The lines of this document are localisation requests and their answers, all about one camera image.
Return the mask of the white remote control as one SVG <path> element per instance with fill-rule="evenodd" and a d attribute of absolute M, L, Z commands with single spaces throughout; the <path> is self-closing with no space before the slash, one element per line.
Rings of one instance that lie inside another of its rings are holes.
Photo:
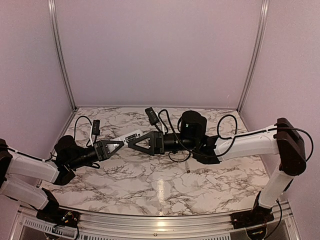
<path fill-rule="evenodd" d="M 121 135 L 119 137 L 116 137 L 114 139 L 112 139 L 113 141 L 118 141 L 118 142 L 123 142 L 123 147 L 122 148 L 127 148 L 128 147 L 128 143 L 134 139 L 137 139 L 139 137 L 141 137 L 143 134 L 143 132 L 138 129 L 138 130 L 134 130 L 130 133 L 127 133 L 127 134 L 124 134 L 124 135 Z M 107 144 L 107 147 L 110 151 L 113 151 L 115 148 L 117 148 L 119 146 L 119 144 L 111 144 L 111 143 L 108 143 Z"/>

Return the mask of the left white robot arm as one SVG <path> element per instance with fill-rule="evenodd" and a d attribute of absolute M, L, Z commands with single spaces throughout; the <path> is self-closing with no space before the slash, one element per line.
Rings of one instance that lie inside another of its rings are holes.
<path fill-rule="evenodd" d="M 60 138 L 54 146 L 56 159 L 45 161 L 10 149 L 4 139 L 0 141 L 0 193 L 24 202 L 53 223 L 63 219 L 58 201 L 46 189 L 36 188 L 17 176 L 40 179 L 57 186 L 67 185 L 81 167 L 97 168 L 96 162 L 110 159 L 124 146 L 123 141 L 100 140 L 89 147 L 78 146 L 71 135 Z"/>

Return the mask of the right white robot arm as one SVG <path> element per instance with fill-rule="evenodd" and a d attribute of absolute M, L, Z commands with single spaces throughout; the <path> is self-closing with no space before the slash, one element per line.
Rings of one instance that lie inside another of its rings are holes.
<path fill-rule="evenodd" d="M 208 136 L 207 119 L 196 111 L 188 110 L 179 118 L 177 127 L 171 133 L 151 131 L 131 140 L 128 146 L 151 156 L 187 151 L 204 165 L 254 155 L 279 155 L 278 167 L 247 214 L 252 224 L 260 223 L 267 216 L 267 211 L 288 189 L 294 177 L 307 168 L 309 157 L 300 135 L 303 130 L 293 127 L 286 118 L 279 118 L 276 124 L 257 131 L 236 132 L 233 136 Z"/>

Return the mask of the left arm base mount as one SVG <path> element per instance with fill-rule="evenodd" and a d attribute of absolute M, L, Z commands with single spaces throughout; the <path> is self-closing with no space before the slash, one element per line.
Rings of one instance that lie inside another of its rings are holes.
<path fill-rule="evenodd" d="M 37 210 L 36 217 L 40 220 L 50 222 L 58 226 L 67 226 L 71 228 L 78 227 L 80 213 L 74 210 L 60 208 L 60 205 L 54 195 L 47 189 L 42 188 L 48 202 L 42 209 Z"/>

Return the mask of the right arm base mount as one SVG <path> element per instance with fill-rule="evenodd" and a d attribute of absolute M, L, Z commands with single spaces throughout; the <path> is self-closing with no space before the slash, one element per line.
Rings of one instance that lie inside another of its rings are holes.
<path fill-rule="evenodd" d="M 272 208 L 264 208 L 259 205 L 261 191 L 256 196 L 253 208 L 250 210 L 235 212 L 230 215 L 234 229 L 252 227 L 273 221 Z"/>

